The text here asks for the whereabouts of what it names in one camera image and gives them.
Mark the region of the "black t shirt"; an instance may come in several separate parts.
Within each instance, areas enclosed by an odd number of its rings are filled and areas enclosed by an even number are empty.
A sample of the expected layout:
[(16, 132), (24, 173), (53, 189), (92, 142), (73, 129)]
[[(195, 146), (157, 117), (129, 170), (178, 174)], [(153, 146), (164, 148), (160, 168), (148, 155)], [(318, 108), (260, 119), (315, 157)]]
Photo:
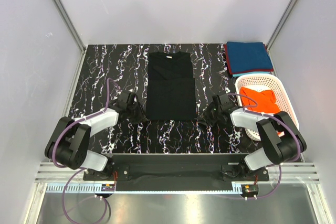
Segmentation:
[(146, 117), (149, 120), (196, 119), (195, 78), (188, 52), (148, 55)]

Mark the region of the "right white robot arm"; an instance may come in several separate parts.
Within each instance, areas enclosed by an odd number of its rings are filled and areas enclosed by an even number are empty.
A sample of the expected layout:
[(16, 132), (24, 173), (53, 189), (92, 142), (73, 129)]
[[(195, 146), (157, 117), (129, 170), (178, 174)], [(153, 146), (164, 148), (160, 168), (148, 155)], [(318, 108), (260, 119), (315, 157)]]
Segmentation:
[(245, 156), (229, 170), (222, 171), (224, 178), (250, 180), (267, 166), (294, 162), (307, 149), (307, 144), (289, 114), (280, 111), (275, 114), (252, 111), (257, 106), (237, 106), (229, 99), (231, 94), (218, 94), (197, 121), (206, 125), (231, 123), (258, 132), (262, 148)]

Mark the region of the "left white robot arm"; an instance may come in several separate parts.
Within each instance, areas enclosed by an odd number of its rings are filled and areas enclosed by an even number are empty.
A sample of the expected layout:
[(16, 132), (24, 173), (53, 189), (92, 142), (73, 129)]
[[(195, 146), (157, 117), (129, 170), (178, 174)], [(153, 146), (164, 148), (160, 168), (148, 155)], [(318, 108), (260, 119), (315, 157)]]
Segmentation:
[(90, 138), (123, 121), (132, 124), (147, 121), (134, 92), (122, 91), (117, 99), (108, 101), (101, 110), (81, 118), (62, 117), (45, 147), (45, 157), (58, 168), (83, 168), (107, 180), (117, 174), (113, 169), (112, 158), (90, 151)]

